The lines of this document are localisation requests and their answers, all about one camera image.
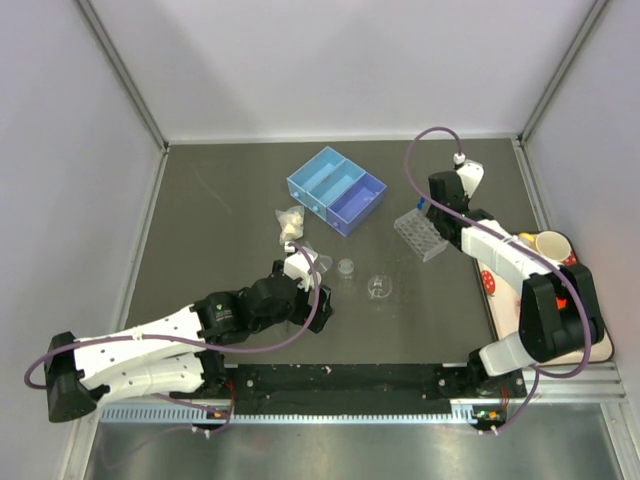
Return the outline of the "glass stoppered bottle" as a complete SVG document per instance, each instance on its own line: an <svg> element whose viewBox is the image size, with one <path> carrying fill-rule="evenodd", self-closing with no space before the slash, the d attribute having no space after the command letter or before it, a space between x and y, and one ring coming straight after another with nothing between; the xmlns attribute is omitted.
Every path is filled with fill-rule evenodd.
<svg viewBox="0 0 640 480"><path fill-rule="evenodd" d="M341 259L337 264L337 271L342 279L351 279L355 271L354 262L348 258Z"/></svg>

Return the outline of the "clear glass beaker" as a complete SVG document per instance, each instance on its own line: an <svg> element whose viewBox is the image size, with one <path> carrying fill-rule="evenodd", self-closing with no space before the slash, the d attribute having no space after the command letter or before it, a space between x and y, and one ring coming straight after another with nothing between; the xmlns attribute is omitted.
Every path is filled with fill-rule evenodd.
<svg viewBox="0 0 640 480"><path fill-rule="evenodd" d="M377 274L367 282L368 297L372 300L387 298L393 290L393 282L389 276Z"/></svg>

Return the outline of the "clear bag of corks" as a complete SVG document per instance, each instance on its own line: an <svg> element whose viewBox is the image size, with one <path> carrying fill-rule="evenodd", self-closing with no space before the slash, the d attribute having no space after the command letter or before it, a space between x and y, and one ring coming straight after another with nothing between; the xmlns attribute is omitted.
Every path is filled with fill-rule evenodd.
<svg viewBox="0 0 640 480"><path fill-rule="evenodd" d="M303 237L305 208L302 205L293 206L285 211L276 210L275 216L280 225L279 243L281 245Z"/></svg>

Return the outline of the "purple drawer box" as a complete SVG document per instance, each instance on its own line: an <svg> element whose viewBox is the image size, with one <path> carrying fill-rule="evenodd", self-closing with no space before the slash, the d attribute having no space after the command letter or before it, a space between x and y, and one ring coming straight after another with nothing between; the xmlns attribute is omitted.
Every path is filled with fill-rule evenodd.
<svg viewBox="0 0 640 480"><path fill-rule="evenodd" d="M326 222L344 237L349 236L381 203L387 186L364 173L327 208Z"/></svg>

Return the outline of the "clear test tube rack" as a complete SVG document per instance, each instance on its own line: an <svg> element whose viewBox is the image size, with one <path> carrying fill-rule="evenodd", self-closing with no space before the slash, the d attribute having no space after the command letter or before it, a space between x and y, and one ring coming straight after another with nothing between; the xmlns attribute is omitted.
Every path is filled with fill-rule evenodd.
<svg viewBox="0 0 640 480"><path fill-rule="evenodd" d="M448 245L426 214L417 208L396 219L394 229L423 262L442 253Z"/></svg>

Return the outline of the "light blue drawer box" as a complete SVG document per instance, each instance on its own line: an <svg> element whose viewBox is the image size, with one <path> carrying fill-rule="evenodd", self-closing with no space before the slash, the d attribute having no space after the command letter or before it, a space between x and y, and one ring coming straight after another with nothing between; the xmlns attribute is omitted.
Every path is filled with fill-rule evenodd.
<svg viewBox="0 0 640 480"><path fill-rule="evenodd" d="M286 179L290 195L305 202L307 193L344 159L345 156L335 149L324 147Z"/></svg>

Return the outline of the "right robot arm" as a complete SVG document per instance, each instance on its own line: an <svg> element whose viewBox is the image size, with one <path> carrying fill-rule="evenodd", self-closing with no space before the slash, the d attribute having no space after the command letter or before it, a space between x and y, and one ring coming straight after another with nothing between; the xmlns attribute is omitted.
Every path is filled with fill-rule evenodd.
<svg viewBox="0 0 640 480"><path fill-rule="evenodd" d="M474 393L490 395L502 385L503 375L603 340L605 324L586 266L550 260L502 229L486 211L470 209L458 171L430 175L429 191L426 217L440 236L520 295L517 330L469 354L466 380Z"/></svg>

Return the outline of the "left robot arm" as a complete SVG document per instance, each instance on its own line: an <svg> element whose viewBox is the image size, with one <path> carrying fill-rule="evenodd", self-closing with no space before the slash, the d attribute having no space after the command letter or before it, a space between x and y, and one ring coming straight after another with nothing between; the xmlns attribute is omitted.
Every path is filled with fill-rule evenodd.
<svg viewBox="0 0 640 480"><path fill-rule="evenodd" d="M154 394L216 396L227 382L223 354L284 322L320 332L333 314L331 294L295 254L249 287L214 292L159 320L95 338L60 333L44 362L48 419L68 422Z"/></svg>

